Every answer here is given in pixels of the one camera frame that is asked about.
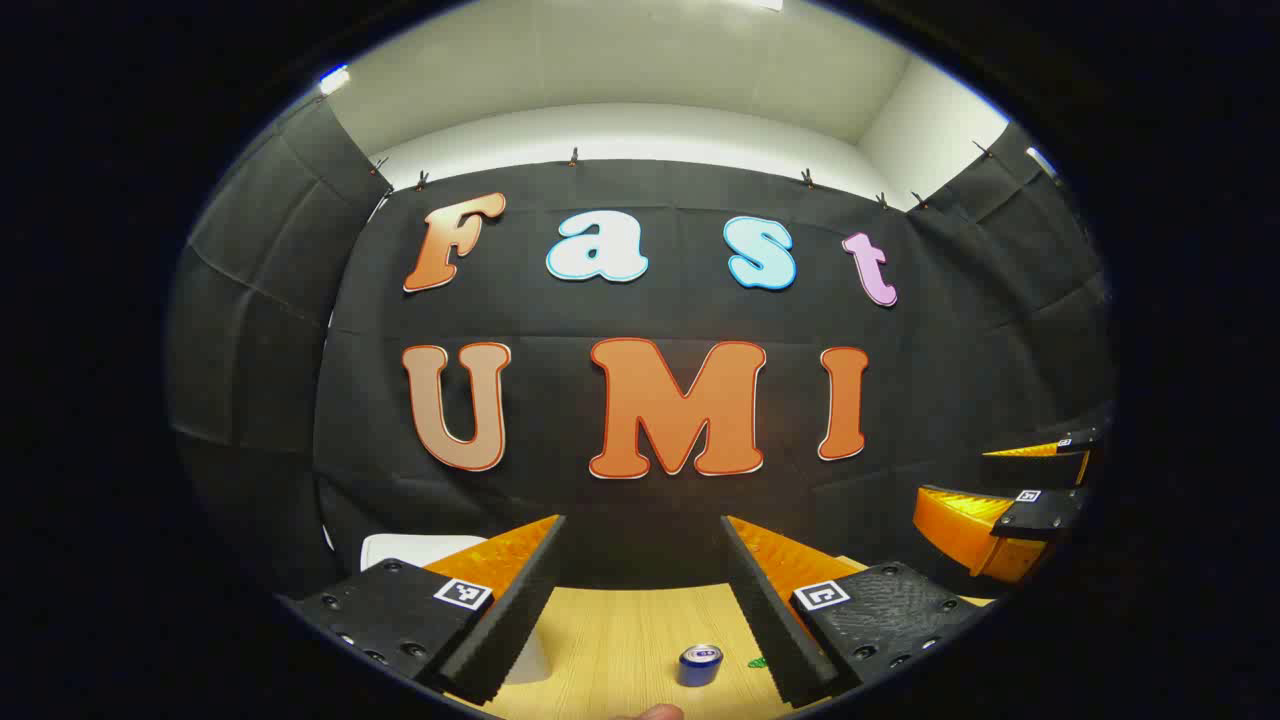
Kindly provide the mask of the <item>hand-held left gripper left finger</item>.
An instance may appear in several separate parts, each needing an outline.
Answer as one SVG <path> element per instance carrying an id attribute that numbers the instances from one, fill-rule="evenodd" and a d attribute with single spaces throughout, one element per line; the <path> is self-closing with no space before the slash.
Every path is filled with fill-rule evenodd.
<path id="1" fill-rule="evenodd" d="M 561 575 L 563 515 L 490 538 L 376 533 L 355 573 L 285 603 L 314 630 L 422 688 L 495 698 Z"/>

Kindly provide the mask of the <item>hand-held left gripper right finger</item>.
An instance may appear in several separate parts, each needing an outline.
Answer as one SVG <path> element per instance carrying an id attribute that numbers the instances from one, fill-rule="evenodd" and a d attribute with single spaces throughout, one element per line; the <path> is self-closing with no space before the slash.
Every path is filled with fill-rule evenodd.
<path id="1" fill-rule="evenodd" d="M 795 708 L 905 673 L 991 611 L 902 562 L 856 569 L 740 518 L 719 527 L 730 588 Z"/>

